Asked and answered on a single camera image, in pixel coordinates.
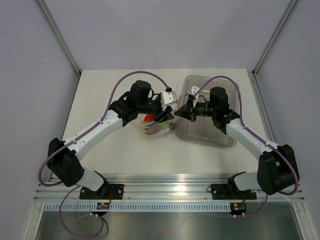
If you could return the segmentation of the purple toy eggplant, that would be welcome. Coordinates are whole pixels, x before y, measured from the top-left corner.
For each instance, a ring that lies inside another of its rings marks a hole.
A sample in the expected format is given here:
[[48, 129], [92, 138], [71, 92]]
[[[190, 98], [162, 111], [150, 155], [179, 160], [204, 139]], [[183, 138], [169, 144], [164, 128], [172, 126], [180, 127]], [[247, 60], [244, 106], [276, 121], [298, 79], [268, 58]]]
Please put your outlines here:
[[160, 131], [158, 125], [150, 125], [145, 128], [146, 135], [155, 135]]

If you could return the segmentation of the clear zip top bag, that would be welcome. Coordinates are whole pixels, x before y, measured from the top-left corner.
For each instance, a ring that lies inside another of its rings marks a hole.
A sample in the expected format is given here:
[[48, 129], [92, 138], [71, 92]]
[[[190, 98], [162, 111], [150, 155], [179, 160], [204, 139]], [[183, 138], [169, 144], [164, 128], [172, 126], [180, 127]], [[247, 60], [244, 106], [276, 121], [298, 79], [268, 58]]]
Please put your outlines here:
[[162, 122], [156, 122], [152, 114], [139, 114], [131, 124], [146, 137], [160, 137], [171, 133], [176, 126], [174, 113], [178, 109], [171, 111], [172, 119], [166, 119]]

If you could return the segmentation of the green toy fruit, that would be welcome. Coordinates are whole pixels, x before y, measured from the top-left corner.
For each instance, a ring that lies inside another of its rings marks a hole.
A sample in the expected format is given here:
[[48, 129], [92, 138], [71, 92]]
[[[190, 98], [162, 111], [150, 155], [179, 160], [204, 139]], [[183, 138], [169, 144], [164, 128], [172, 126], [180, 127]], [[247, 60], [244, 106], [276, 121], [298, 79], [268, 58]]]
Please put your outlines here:
[[159, 123], [158, 126], [159, 126], [159, 129], [160, 129], [161, 131], [163, 131], [163, 130], [165, 130], [165, 129], [169, 129], [169, 128], [170, 128], [170, 123], [167, 122], [167, 121], [164, 121], [164, 122]]

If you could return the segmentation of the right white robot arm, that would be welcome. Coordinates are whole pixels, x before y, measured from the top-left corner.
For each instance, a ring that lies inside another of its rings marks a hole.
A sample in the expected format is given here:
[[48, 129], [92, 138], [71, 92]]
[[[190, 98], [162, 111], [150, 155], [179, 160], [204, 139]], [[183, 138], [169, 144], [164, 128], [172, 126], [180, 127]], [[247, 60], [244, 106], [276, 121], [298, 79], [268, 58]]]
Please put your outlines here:
[[289, 196], [298, 191], [299, 172], [293, 148], [263, 138], [247, 127], [242, 116], [230, 108], [223, 87], [213, 87], [205, 102], [188, 95], [187, 102], [174, 114], [191, 122], [197, 117], [211, 118], [218, 130], [235, 139], [256, 158], [257, 171], [237, 173], [228, 179], [226, 190], [230, 197], [239, 198], [248, 190], [261, 190], [269, 196], [276, 193]]

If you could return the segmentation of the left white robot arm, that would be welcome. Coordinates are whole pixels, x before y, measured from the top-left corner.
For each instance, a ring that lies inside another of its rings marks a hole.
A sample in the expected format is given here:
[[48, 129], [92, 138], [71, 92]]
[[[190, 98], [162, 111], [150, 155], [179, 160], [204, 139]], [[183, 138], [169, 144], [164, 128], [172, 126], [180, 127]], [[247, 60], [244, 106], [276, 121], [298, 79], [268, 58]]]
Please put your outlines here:
[[109, 182], [97, 171], [86, 169], [81, 160], [98, 143], [134, 121], [138, 115], [151, 114], [156, 123], [172, 120], [177, 105], [176, 93], [169, 87], [157, 94], [152, 86], [137, 80], [129, 91], [108, 105], [100, 119], [65, 140], [49, 143], [46, 166], [66, 186], [80, 186], [94, 199], [103, 199], [110, 191]]

